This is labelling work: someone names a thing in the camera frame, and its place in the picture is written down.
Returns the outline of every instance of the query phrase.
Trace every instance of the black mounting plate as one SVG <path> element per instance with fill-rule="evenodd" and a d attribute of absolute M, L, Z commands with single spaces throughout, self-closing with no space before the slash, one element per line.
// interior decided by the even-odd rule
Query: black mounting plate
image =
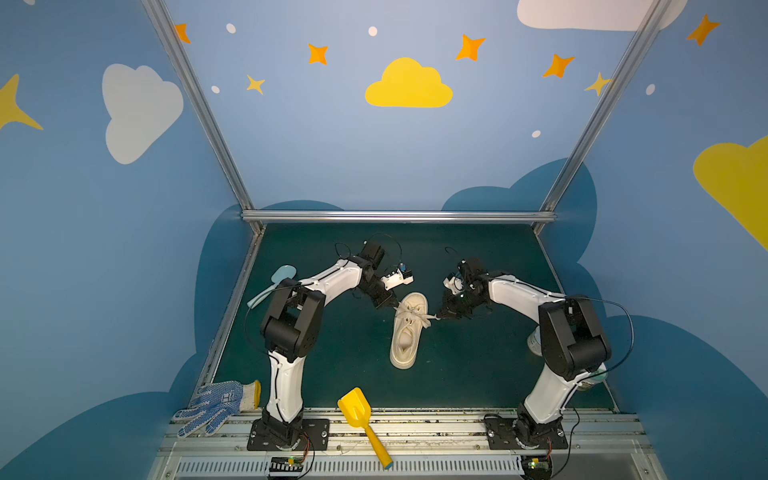
<path fill-rule="evenodd" d="M 521 450 L 522 446 L 518 443 L 515 436 L 515 430 L 513 425 L 515 419 L 503 419 L 499 417 L 487 417 L 483 420 L 485 423 L 485 437 L 488 439 L 488 447 L 491 450 Z M 544 443 L 539 444 L 539 449 L 549 449 L 549 443 L 546 438 L 552 441 L 553 450 L 565 450 L 568 448 L 568 440 L 565 439 L 565 434 L 558 435 L 557 432 L 552 432 L 545 437 Z"/>
<path fill-rule="evenodd" d="M 311 449 L 315 449 L 316 452 L 320 452 L 328 449 L 328 426 L 330 421 L 328 419 L 304 419 L 301 423 L 301 429 L 305 432 L 312 441 Z M 296 445 L 294 452 L 303 452 L 306 447 L 306 440 L 303 436 L 299 437 L 299 444 Z M 280 449 L 277 445 L 272 443 L 269 433 L 266 431 L 266 426 L 258 419 L 253 422 L 250 427 L 250 434 L 248 435 L 248 445 L 246 447 L 251 452 L 278 452 Z"/>

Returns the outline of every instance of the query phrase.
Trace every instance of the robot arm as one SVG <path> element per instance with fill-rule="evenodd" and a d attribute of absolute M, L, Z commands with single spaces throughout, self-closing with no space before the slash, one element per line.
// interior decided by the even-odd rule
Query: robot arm
<path fill-rule="evenodd" d="M 560 428 L 562 409 L 580 382 L 611 357 L 592 302 L 550 292 L 513 275 L 488 273 L 478 259 L 462 260 L 443 282 L 439 318 L 468 316 L 479 305 L 500 303 L 541 327 L 545 366 L 533 392 L 518 407 L 515 433 L 524 448 L 536 448 Z"/>
<path fill-rule="evenodd" d="M 270 357 L 270 401 L 262 422 L 276 445 L 293 447 L 299 440 L 303 419 L 301 382 L 306 355 L 312 351 L 323 320 L 325 305 L 347 290 L 360 288 L 376 308 L 396 306 L 391 289 L 411 283 L 404 264 L 387 276 L 376 275 L 384 249 L 367 242 L 362 251 L 304 280 L 285 279 L 273 293 L 260 332 Z"/>

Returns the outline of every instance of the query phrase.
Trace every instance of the vent grille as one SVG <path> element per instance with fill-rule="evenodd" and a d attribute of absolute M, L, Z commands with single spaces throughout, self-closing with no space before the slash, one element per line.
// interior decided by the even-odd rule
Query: vent grille
<path fill-rule="evenodd" d="M 265 460 L 243 460 L 242 457 L 182 459 L 175 478 L 263 478 L 268 465 Z M 407 460 L 395 460 L 390 470 L 384 470 L 375 456 L 361 455 L 352 458 L 315 458 L 312 471 L 307 477 L 522 474 L 518 455 L 420 455 Z M 278 472 L 271 475 L 284 478 L 298 476 Z"/>

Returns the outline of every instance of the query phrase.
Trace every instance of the glove cuff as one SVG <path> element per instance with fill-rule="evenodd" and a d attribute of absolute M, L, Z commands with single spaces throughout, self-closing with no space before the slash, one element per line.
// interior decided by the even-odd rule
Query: glove cuff
<path fill-rule="evenodd" d="M 240 411 L 255 410 L 261 400 L 261 383 L 256 382 L 243 385 L 243 399 L 240 400 Z"/>

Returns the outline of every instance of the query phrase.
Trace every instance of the shoelace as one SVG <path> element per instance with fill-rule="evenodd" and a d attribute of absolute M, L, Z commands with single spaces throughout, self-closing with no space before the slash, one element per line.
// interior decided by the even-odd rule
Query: shoelace
<path fill-rule="evenodd" d="M 426 313 L 422 313 L 419 307 L 420 305 L 407 306 L 400 303 L 395 307 L 395 316 L 403 315 L 403 317 L 406 319 L 406 322 L 409 324 L 412 325 L 413 323 L 421 322 L 422 328 L 429 328 L 432 325 L 432 322 L 429 320 L 437 319 L 437 317 L 434 315 L 427 315 Z"/>

